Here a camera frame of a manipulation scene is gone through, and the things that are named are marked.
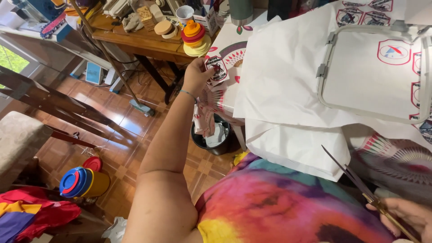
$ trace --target cup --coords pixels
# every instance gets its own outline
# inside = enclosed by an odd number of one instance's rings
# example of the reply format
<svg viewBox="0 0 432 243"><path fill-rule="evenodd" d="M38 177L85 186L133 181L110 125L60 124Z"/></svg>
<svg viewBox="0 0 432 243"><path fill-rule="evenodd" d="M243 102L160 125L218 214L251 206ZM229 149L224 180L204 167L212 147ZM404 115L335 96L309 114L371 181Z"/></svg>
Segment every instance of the cup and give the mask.
<svg viewBox="0 0 432 243"><path fill-rule="evenodd" d="M186 26L186 22L188 22L188 20L194 20L194 9L188 5L179 7L175 14L177 15L178 21L180 22L181 29Z"/></svg>

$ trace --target wooden table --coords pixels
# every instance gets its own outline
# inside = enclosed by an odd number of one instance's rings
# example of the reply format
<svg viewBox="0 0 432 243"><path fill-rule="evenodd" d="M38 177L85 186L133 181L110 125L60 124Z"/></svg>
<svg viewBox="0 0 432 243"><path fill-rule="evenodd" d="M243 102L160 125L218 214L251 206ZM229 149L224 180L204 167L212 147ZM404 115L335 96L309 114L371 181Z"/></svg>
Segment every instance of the wooden table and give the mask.
<svg viewBox="0 0 432 243"><path fill-rule="evenodd" d="M190 57L184 52L183 43L169 43L167 42L169 40L164 40L162 37L160 37L159 40L148 39L146 37L148 33L146 33L147 31L145 29L139 30L131 35L126 35L125 33L118 34L121 33L123 26L113 26L111 22L114 21L116 20L107 19L104 15L92 18L90 24L96 29L93 32L93 38L100 41L115 43L124 52L134 54L137 60L164 90L165 104L168 104L174 88L184 75L184 70L178 69L175 63L188 63L193 61L195 57ZM212 41L214 41L216 36L217 33L211 38ZM175 79L171 85L165 82L147 57L168 62L169 67L175 74Z"/></svg>

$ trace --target tie-dye shirt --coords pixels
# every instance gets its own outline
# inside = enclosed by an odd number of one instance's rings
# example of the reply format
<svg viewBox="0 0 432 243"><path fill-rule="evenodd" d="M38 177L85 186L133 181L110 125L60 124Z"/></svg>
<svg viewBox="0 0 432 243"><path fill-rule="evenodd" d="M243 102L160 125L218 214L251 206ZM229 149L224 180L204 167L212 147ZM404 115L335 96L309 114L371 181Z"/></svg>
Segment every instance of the tie-dye shirt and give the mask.
<svg viewBox="0 0 432 243"><path fill-rule="evenodd" d="M336 183L249 153L195 205L204 243L391 243Z"/></svg>

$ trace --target bracelet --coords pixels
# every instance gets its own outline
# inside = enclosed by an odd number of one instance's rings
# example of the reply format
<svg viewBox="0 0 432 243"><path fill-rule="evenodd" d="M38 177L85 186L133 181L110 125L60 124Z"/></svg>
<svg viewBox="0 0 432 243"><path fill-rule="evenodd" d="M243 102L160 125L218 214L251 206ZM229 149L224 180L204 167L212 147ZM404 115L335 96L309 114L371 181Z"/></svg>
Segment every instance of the bracelet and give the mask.
<svg viewBox="0 0 432 243"><path fill-rule="evenodd" d="M195 104L197 104L197 99L191 93L186 90L180 90L180 92L185 92L186 94L190 95L195 100Z"/></svg>

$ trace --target blue lid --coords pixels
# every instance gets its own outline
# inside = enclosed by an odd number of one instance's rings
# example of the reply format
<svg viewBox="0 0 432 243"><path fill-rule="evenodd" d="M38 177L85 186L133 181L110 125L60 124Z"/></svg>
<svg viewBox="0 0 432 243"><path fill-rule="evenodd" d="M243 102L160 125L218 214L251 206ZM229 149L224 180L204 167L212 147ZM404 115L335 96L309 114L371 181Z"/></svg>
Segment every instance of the blue lid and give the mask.
<svg viewBox="0 0 432 243"><path fill-rule="evenodd" d="M60 195L67 198L77 196L84 189L87 177L85 168L76 167L69 170L60 181Z"/></svg>

